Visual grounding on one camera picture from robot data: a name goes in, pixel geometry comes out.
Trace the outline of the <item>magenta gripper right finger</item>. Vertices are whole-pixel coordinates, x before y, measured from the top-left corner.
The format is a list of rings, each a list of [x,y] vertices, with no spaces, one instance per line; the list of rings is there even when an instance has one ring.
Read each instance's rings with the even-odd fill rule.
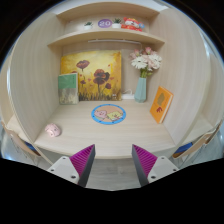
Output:
[[[167,157],[157,157],[137,145],[132,145],[132,158],[141,186],[178,171],[178,168]]]

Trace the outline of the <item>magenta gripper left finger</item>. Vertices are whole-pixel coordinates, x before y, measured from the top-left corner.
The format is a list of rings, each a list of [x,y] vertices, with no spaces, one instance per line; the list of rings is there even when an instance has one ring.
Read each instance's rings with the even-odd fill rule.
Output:
[[[85,187],[95,158],[95,145],[90,145],[71,157],[62,156],[48,172]]]

